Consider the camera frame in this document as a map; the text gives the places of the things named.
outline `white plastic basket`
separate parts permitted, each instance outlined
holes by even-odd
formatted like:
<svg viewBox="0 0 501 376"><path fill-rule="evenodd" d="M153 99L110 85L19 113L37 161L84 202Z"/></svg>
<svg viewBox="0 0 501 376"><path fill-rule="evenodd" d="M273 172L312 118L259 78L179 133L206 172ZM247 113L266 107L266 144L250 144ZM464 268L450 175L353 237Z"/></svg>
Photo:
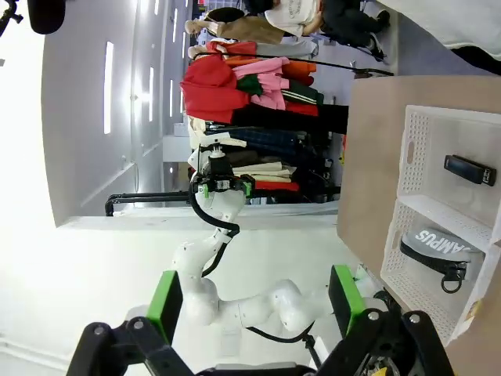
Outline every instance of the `white plastic basket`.
<svg viewBox="0 0 501 376"><path fill-rule="evenodd" d="M501 173L499 145L501 115L407 106L398 198L381 277L410 309L430 315L444 345L470 326L501 255L496 243L501 238L501 182L490 187L461 179L443 168L445 155L458 154ZM440 273L399 250L404 232L427 226L453 233L485 253L478 278L464 281L455 294L442 290Z"/></svg>

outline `cardboard surface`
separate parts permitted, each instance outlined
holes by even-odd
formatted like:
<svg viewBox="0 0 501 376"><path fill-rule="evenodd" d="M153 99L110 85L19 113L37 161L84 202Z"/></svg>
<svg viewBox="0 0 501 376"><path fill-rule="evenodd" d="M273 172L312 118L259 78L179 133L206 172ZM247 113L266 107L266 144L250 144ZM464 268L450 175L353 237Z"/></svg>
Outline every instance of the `cardboard surface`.
<svg viewBox="0 0 501 376"><path fill-rule="evenodd" d="M501 114L501 78L408 76L355 82L337 232L376 276L396 200L408 104ZM500 316L498 267L471 328L446 349L459 376L498 373Z"/></svg>

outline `zipper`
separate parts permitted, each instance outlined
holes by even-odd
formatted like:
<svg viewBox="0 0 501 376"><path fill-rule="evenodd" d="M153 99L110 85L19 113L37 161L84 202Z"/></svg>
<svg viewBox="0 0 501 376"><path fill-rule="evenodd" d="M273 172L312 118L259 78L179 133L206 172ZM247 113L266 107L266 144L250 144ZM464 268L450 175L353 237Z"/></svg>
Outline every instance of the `zipper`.
<svg viewBox="0 0 501 376"><path fill-rule="evenodd" d="M444 276L442 278L441 286L442 290L447 294L454 294L461 288L464 277L467 273L467 261L450 261L422 255L419 252L414 251L402 240L400 241L400 251L404 255L409 256L411 259L418 261L419 263L427 266L435 272L443 274ZM452 290L449 290L447 287L445 287L445 282L457 282L458 286Z"/></svg>

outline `green pad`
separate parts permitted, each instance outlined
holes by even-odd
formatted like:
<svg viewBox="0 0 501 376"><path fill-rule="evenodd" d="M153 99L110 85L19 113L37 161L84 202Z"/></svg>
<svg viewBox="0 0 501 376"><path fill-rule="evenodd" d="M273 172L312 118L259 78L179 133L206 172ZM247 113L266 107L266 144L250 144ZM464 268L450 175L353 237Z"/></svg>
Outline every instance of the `green pad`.
<svg viewBox="0 0 501 376"><path fill-rule="evenodd" d="M360 313L366 309L366 304L355 285L350 269L346 265L332 267L329 298L341 335L344 338L355 324Z"/></svg>
<svg viewBox="0 0 501 376"><path fill-rule="evenodd" d="M182 292L178 272L167 270L162 273L146 318L157 328L169 345L174 338L181 306Z"/></svg>

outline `floor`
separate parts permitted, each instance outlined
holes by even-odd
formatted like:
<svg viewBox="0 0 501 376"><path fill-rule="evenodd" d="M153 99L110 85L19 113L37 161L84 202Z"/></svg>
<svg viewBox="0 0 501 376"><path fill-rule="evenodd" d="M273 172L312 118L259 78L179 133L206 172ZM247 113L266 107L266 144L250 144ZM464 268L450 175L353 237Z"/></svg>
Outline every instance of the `floor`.
<svg viewBox="0 0 501 376"><path fill-rule="evenodd" d="M379 4L369 3L366 12L375 16L380 7ZM342 45L324 45L322 42L315 60L346 66L355 61L356 67L379 68L397 75L492 75L460 59L402 14L391 11L391 19L391 28L380 36L381 45L387 54L384 63L378 63L372 56L356 49ZM313 86L326 94L326 103L332 103L330 101L335 97L336 104L348 105L353 76L349 70L318 66ZM342 176L342 166L339 162L341 140L341 136L334 134L330 148L330 157L334 160L331 181L337 185L341 184Z"/></svg>

